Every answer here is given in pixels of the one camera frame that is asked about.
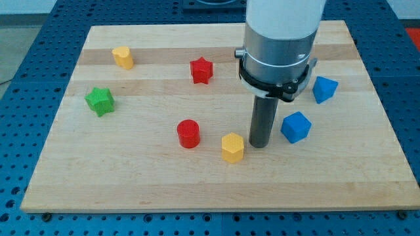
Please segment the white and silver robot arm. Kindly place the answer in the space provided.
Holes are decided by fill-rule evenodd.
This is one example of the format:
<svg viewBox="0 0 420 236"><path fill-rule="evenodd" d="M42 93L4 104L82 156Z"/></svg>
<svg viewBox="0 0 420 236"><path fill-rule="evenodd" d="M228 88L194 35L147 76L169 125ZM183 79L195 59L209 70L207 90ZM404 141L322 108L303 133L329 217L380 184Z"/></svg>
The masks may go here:
<svg viewBox="0 0 420 236"><path fill-rule="evenodd" d="M242 84L259 98L293 101L307 86L310 57L326 0L248 0L243 47L236 49Z"/></svg>

